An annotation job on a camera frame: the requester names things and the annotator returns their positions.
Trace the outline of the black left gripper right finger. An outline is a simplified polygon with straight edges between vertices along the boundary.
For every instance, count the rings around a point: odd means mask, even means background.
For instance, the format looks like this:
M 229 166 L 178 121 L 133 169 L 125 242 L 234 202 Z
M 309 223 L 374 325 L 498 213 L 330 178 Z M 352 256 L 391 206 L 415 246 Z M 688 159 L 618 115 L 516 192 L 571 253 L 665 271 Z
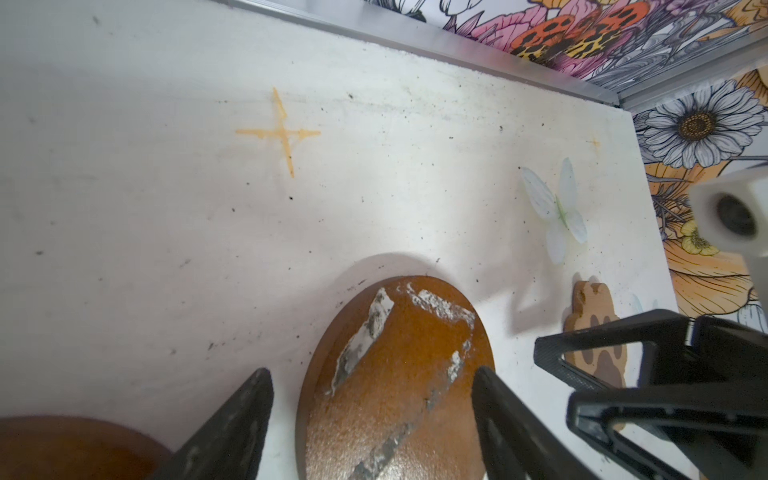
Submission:
M 490 368 L 475 372 L 471 400 L 490 480 L 595 477 Z

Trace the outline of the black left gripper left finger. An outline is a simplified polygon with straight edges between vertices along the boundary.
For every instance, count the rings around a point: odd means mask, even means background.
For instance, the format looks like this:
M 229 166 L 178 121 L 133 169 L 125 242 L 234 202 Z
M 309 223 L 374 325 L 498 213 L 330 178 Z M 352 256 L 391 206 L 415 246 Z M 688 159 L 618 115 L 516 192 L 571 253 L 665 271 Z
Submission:
M 254 479 L 274 401 L 271 373 L 257 369 L 152 479 Z

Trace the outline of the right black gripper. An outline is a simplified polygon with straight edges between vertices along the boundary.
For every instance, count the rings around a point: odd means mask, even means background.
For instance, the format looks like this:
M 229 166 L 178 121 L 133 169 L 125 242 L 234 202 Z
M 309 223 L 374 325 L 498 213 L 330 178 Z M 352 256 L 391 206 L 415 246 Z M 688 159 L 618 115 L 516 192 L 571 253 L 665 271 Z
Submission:
M 767 336 L 713 317 L 690 322 L 656 309 L 539 337 L 533 359 L 580 391 L 569 399 L 568 428 L 637 478 L 686 475 L 622 435 L 618 424 L 635 424 L 672 442 L 708 479 L 765 479 Z M 643 346 L 640 388 L 613 389 L 564 358 L 630 343 Z

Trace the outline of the brown round wooden coaster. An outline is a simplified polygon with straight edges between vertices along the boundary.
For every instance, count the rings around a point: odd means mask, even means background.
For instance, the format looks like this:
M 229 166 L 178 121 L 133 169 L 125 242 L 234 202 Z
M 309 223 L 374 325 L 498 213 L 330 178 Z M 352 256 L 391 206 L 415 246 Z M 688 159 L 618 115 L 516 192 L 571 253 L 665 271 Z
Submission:
M 296 460 L 303 479 L 481 479 L 471 390 L 492 367 L 484 325 L 450 283 L 400 276 L 336 315 L 303 381 Z

